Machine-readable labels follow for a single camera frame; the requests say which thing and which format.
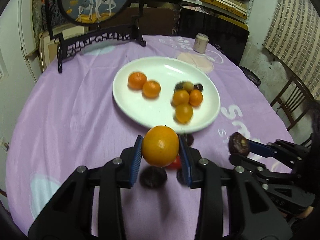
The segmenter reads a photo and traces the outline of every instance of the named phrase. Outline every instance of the tomato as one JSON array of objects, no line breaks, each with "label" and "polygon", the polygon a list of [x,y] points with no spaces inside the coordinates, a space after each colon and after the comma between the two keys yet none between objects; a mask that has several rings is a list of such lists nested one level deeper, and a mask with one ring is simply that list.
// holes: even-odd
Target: tomato
[{"label": "tomato", "polygon": [[171,164],[166,166],[166,168],[168,168],[170,170],[180,170],[181,169],[181,160],[180,160],[179,155],[176,157],[176,159]]}]

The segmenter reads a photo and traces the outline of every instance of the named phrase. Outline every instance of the can lid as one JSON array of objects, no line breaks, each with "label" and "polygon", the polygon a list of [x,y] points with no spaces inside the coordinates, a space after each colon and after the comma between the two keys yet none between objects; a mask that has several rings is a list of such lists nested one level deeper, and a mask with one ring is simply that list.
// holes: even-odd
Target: can lid
[{"label": "can lid", "polygon": [[207,37],[208,37],[207,35],[202,34],[202,33],[198,33],[198,35],[201,36],[201,37],[204,37],[204,38],[207,38]]}]

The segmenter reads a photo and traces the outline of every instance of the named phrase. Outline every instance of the white plate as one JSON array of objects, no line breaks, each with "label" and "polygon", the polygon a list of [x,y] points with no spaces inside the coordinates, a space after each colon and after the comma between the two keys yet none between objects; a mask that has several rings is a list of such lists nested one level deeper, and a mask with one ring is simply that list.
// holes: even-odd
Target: white plate
[{"label": "white plate", "polygon": [[[128,77],[132,72],[143,72],[148,80],[156,80],[161,86],[157,99],[145,99],[142,91],[128,88]],[[191,81],[204,87],[203,102],[194,108],[188,124],[174,121],[174,107],[171,106],[176,83]],[[145,57],[131,61],[122,67],[113,80],[113,97],[120,109],[137,123],[152,128],[157,125],[171,127],[176,133],[191,133],[210,125],[220,111],[220,97],[217,88],[201,70],[191,64],[168,57]]]}]

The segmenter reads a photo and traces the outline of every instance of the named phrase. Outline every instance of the table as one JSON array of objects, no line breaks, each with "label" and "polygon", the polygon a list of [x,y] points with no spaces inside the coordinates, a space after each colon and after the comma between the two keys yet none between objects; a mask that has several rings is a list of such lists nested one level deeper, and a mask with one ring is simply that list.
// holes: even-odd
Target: table
[{"label": "table", "polygon": [[[201,55],[192,50],[193,39],[144,39],[145,48],[135,42],[115,46],[116,41],[88,46],[63,64],[62,74],[58,74],[55,60],[40,77],[18,118],[6,166],[10,211],[24,233],[76,167],[103,166],[147,132],[124,115],[112,97],[115,74],[134,59],[173,57],[207,73],[220,93],[221,111],[212,125],[194,133],[193,147],[217,165],[233,168],[227,143],[236,131],[262,143],[277,138],[292,142],[258,88],[215,47],[208,45],[206,54]],[[249,156],[272,171],[290,171],[275,159]],[[142,160],[141,169],[145,166]],[[168,181],[161,190],[144,189],[137,182],[133,189],[122,189],[121,193],[128,240],[194,239],[200,189],[181,186],[174,171],[168,171]],[[93,234],[97,233],[96,197]],[[227,223],[224,234],[228,234]]]}]

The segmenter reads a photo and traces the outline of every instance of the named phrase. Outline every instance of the white door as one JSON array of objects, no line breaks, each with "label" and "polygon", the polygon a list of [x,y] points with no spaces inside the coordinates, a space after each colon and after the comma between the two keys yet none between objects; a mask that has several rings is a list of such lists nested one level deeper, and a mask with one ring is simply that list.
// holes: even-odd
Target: white door
[{"label": "white door", "polygon": [[[0,16],[0,145],[2,138],[10,143],[17,118],[35,85],[35,75],[23,56],[18,10],[19,0],[10,0]],[[4,191],[6,157],[0,147],[0,188]],[[7,208],[6,198],[0,195],[0,199]]]}]

